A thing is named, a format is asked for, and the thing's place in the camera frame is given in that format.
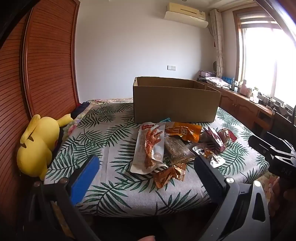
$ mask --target wooden desk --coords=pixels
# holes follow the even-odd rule
[[[253,130],[258,126],[268,131],[271,127],[272,111],[261,104],[255,104],[249,98],[229,90],[214,87],[208,83],[200,82],[221,92],[219,106]]]

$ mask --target cardboard box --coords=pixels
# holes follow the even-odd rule
[[[194,80],[136,77],[133,83],[135,123],[212,122],[220,92]]]

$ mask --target cabinet door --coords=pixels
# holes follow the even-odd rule
[[[235,117],[250,130],[253,127],[257,111],[257,108],[251,102],[237,98]]]
[[[237,97],[234,94],[222,90],[219,106],[230,115],[234,116],[234,106],[236,100]]]

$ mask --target leaf print bedspread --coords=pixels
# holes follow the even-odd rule
[[[233,116],[218,108],[215,121],[198,123],[214,129],[229,128],[237,141],[221,156],[226,163],[219,167],[224,176],[250,183],[268,168],[264,157],[248,145],[252,132]],[[157,189],[151,174],[129,172],[138,136],[133,121],[133,103],[105,103],[92,107],[63,144],[47,172],[44,183],[69,177],[89,155],[100,158],[100,170],[84,199],[77,204],[83,213],[102,216],[151,216],[179,212],[209,201],[200,179],[187,165],[185,180],[170,180]],[[164,162],[170,163],[168,157]]]

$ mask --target yellow plush toy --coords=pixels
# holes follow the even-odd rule
[[[17,151],[17,165],[22,173],[44,180],[55,142],[59,138],[59,128],[71,121],[73,119],[70,114],[58,120],[33,116],[20,139],[21,146]]]

